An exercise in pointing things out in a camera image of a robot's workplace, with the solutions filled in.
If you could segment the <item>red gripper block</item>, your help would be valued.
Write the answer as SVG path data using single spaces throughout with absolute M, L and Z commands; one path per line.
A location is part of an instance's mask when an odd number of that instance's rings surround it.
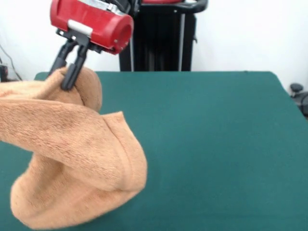
M 53 0 L 50 8 L 51 25 L 57 34 L 70 39 L 60 48 L 49 76 L 66 66 L 66 58 L 75 47 L 77 38 L 88 38 L 92 50 L 118 54 L 129 44 L 134 29 L 132 0 Z M 71 90 L 87 58 L 89 45 L 80 45 L 77 57 L 70 64 L 62 90 Z

